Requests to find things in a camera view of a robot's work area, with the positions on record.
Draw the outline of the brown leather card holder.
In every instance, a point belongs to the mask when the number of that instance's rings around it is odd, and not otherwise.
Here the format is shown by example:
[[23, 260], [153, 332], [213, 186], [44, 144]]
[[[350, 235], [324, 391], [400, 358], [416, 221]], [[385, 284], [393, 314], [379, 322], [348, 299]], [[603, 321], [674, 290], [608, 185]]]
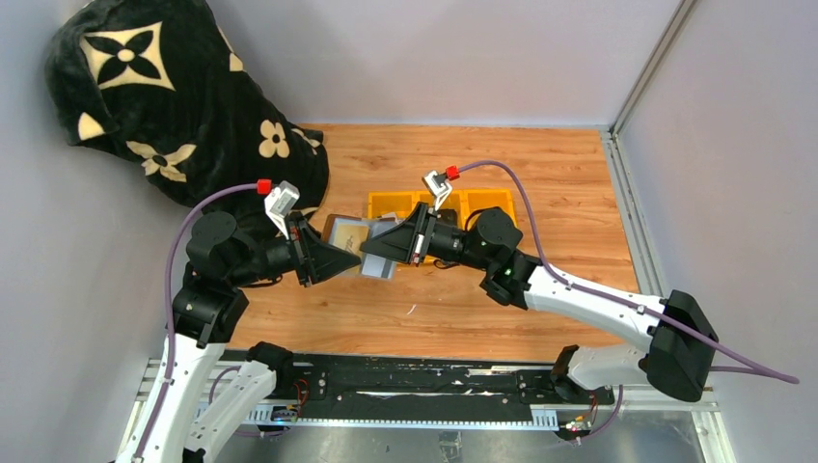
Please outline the brown leather card holder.
[[398, 224], [396, 217], [388, 215], [376, 219], [330, 214], [326, 218], [322, 236], [329, 244], [344, 249], [361, 259], [361, 263], [341, 272], [342, 277], [391, 280], [396, 263], [392, 260], [365, 253], [362, 244], [371, 237], [385, 232]]

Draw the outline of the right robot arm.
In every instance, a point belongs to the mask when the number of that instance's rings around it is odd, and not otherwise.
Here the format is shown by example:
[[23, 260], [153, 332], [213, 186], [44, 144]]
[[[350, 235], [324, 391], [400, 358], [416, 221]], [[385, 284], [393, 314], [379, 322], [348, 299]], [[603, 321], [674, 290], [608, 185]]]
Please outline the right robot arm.
[[479, 286], [503, 306], [558, 313], [619, 337], [621, 345], [564, 348], [554, 382], [581, 390], [649, 385], [671, 398], [702, 398], [719, 338], [692, 294], [617, 290], [578, 278], [519, 250], [523, 234], [500, 208], [467, 230], [440, 222], [419, 203], [400, 224], [368, 238], [366, 254], [418, 265], [426, 257], [483, 272]]

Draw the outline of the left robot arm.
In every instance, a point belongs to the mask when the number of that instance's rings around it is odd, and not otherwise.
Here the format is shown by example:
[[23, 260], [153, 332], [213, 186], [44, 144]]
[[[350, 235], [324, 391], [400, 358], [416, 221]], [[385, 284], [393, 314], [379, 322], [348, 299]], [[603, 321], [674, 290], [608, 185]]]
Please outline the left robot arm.
[[231, 383], [199, 409], [205, 383], [249, 305], [243, 287], [276, 282], [287, 272], [309, 287], [361, 262], [323, 241], [301, 213], [290, 213], [285, 223], [289, 236], [260, 243], [227, 212], [196, 220], [160, 369], [118, 461], [212, 462], [260, 401], [293, 389], [293, 353], [261, 341]]

